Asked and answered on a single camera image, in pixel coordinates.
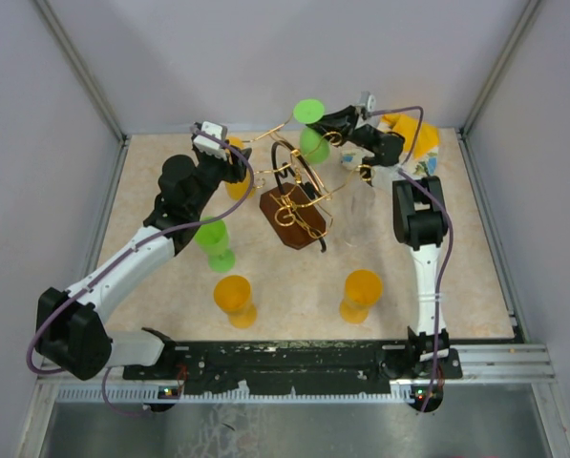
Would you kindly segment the gold wire wine glass rack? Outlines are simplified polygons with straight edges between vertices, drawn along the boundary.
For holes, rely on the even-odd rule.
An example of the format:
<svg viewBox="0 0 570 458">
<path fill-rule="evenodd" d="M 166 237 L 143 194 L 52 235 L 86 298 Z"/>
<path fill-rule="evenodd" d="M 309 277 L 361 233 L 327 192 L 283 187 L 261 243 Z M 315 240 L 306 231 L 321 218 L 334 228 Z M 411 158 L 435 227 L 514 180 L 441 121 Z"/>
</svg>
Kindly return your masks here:
<svg viewBox="0 0 570 458">
<path fill-rule="evenodd" d="M 255 173 L 260 189 L 265 177 L 272 176 L 275 187 L 262 193 L 260 209 L 284 245 L 301 250 L 318 242 L 323 253 L 327 251 L 327 234 L 331 231 L 335 216 L 326 208 L 335 195 L 348 188 L 354 181 L 370 183 L 371 168 L 361 163 L 348 172 L 342 184 L 330 189 L 319 173 L 300 153 L 300 142 L 293 144 L 281 135 L 287 125 L 283 122 L 266 132 L 243 142 L 247 145 L 264 138 L 272 140 L 270 167 Z M 328 140 L 330 150 L 345 143 Z"/>
</svg>

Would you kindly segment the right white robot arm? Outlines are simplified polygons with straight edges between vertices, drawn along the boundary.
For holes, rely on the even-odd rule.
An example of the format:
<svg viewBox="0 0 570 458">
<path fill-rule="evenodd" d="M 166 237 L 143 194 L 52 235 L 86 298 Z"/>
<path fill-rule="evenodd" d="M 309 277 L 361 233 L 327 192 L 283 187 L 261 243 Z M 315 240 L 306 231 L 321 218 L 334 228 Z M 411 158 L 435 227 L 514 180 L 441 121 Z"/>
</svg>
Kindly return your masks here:
<svg viewBox="0 0 570 458">
<path fill-rule="evenodd" d="M 383 132 L 372 123 L 384 115 L 402 118 L 409 111 L 418 112 L 409 147 L 404 135 Z M 435 375 L 440 361 L 450 353 L 441 313 L 441 283 L 454 242 L 440 178 L 415 177 L 405 167 L 418 146 L 423 121 L 424 109 L 418 105 L 374 110 L 369 103 L 358 103 L 306 124 L 319 135 L 361 148 L 366 153 L 357 165 L 361 179 L 375 189 L 391 191 L 393 232 L 408 247 L 415 271 L 417 316 L 408 327 L 405 363 L 419 378 Z"/>
</svg>

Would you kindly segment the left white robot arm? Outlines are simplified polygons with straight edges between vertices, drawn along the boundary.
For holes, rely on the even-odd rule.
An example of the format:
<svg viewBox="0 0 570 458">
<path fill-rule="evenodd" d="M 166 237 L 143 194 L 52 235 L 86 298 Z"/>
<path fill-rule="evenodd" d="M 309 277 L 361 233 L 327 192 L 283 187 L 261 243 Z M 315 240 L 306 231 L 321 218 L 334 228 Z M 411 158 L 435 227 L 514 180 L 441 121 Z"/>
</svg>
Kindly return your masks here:
<svg viewBox="0 0 570 458">
<path fill-rule="evenodd" d="M 251 149 L 231 147 L 226 159 L 200 149 L 169 157 L 158 179 L 154 208 L 131 240 L 93 273 L 63 291 L 39 298 L 36 331 L 26 354 L 38 353 L 81 381 L 102 369 L 139 365 L 155 377 L 171 376 L 178 356 L 155 330 L 107 332 L 105 324 L 122 301 L 148 276 L 178 255 L 204 224 L 201 213 L 222 182 L 250 175 Z"/>
</svg>

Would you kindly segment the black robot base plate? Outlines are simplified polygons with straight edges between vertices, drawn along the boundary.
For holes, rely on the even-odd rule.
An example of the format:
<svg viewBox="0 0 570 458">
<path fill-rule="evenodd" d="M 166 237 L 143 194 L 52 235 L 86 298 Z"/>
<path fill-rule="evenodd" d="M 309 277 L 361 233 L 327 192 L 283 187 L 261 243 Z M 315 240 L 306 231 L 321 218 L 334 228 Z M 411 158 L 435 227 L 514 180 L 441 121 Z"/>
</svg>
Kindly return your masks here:
<svg viewBox="0 0 570 458">
<path fill-rule="evenodd" d="M 390 383 L 427 380 L 401 341 L 168 342 L 152 366 L 128 365 L 128 381 L 182 382 L 189 395 L 221 394 L 244 382 L 252 395 L 388 394 Z"/>
</svg>

